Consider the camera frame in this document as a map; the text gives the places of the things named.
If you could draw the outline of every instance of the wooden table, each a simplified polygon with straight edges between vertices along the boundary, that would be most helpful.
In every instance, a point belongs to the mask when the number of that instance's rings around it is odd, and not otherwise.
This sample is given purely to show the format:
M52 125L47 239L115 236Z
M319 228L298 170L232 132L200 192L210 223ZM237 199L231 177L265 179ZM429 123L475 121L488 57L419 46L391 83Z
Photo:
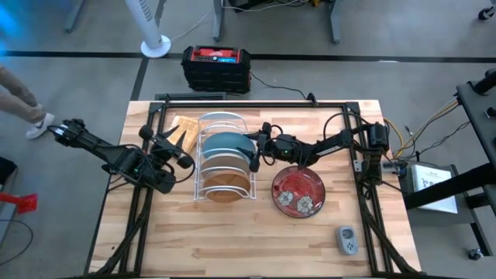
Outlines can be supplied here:
M383 121L378 101L357 102L366 120ZM149 102L129 104L121 143L141 145L138 131L146 122L149 105ZM175 115L198 118L214 111L242 115L249 130L260 129L263 122L278 124L285 133L296 135L305 142L320 140L327 118L339 112L337 108L169 108L165 129ZM343 118L335 117L327 127L327 135L338 133L343 127ZM284 162L277 162L273 167L267 167L261 162L256 200L243 199L231 204L208 200L195 202L194 176L176 184L168 195L156 191L141 275L370 276L350 152L340 150L310 167L324 181L326 200L322 210L308 219L284 215L272 200L272 180L286 166L288 164ZM187 172L189 170L180 170L176 174L185 177ZM383 179L399 187L393 174L384 174ZM388 237L408 263L420 270L401 193L384 186L377 190ZM90 272L101 267L121 242L132 193L133 186L129 185L107 195ZM344 225L355 228L360 246L355 256L343 256L336 247L335 230ZM379 242L375 236L373 238L377 262L380 270L384 270ZM136 245L131 247L130 263L134 262L135 251Z

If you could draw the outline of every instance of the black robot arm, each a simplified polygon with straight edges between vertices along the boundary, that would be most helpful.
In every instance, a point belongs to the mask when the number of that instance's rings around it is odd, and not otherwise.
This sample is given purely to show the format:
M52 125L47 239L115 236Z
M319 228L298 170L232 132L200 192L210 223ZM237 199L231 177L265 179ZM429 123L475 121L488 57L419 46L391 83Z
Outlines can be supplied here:
M309 144L298 140L295 136L279 134L275 138L270 137L272 125L265 122L262 129L256 133L245 136L257 142L258 150L252 153L239 149L250 158L250 170L257 172L260 167L260 157L271 157L273 160L283 160L290 164L297 163L298 167L309 167L315 164L321 157L335 153L344 148L354 149L364 155L362 166L363 178L369 184L380 184L381 157L389 150L388 132L386 127L379 123L363 124L355 129L344 129L340 133L323 141ZM361 146L353 137L365 132L368 144Z
M192 159L182 157L184 151L167 141L166 135L153 136L153 130L144 126L139 135L145 140L153 140L151 154L145 154L138 146L133 144L112 145L91 134L81 119L64 120L63 125L50 127L55 135L55 140L65 146L82 148L96 157L105 161L102 169L109 174L121 174L126 181L134 185L142 185L157 189L159 192L169 193L176 183L174 169L167 161L174 157L183 168L193 164ZM162 170L164 165L170 170Z

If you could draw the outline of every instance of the gray floor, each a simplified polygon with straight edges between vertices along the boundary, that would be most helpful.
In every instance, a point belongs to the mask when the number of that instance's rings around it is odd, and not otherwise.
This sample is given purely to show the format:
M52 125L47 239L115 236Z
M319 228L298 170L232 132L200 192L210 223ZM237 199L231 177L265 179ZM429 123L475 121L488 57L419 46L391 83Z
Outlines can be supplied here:
M155 11L158 0L150 1ZM2 33L7 50L137 52L140 32L123 1L87 0L72 34L63 31L67 1L48 4L3 1L19 18L23 35ZM382 56L494 57L496 20L478 22L488 1L348 0L343 4L343 41L330 43L324 6L277 8L234 14L226 11L224 40L219 45L245 47L252 53L311 53ZM210 0L167 0L160 29L169 37L184 32L212 9ZM174 41L173 52L189 45L211 45L212 14L190 34ZM82 118L88 128L117 142L140 59L0 57L35 92L59 120ZM378 62L259 61L252 71L267 83L313 92L319 99L379 99L385 117L398 127L416 129L453 97L455 86L482 77L494 64L424 64ZM190 92L179 60L152 60L140 100L159 93ZM297 93L264 88L254 81L241 98L299 99ZM18 215L34 230L32 246L20 258L0 267L0 277L53 278L79 275L91 245L108 179L100 161L64 148L45 135L23 139L27 125L0 114L0 156L20 166L13 192L37 192L36 212ZM435 122L418 142L427 147L451 133L467 117L461 108ZM398 141L392 140L398 148ZM469 126L423 160L455 164L466 171L486 161ZM496 249L494 214L477 211ZM493 278L494 258L467 260L464 250L476 246L468 225L412 227L422 269L435 275ZM11 226L0 246L0 262L28 240L23 227Z

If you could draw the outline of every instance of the red ceramic plate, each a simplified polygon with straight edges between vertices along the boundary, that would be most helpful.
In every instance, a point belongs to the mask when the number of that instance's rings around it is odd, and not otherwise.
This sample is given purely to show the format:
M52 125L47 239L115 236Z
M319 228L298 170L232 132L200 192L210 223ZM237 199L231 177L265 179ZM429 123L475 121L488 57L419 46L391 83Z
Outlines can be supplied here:
M272 183L272 198L286 215L306 218L319 212L326 199L320 177L308 168L286 167Z

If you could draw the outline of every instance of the teal plate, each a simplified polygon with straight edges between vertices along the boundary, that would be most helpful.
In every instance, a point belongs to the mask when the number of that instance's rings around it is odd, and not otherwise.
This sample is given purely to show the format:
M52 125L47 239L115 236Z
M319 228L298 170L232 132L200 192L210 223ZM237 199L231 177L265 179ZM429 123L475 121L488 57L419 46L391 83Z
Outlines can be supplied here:
M237 147L255 153L255 145L250 139L242 134L224 132L210 136L208 139L205 140L205 142L203 143L203 154L205 158L209 158L212 155L221 153L233 153L236 155L240 155L239 152L234 151L237 150ZM233 151L215 150L218 148L229 148Z

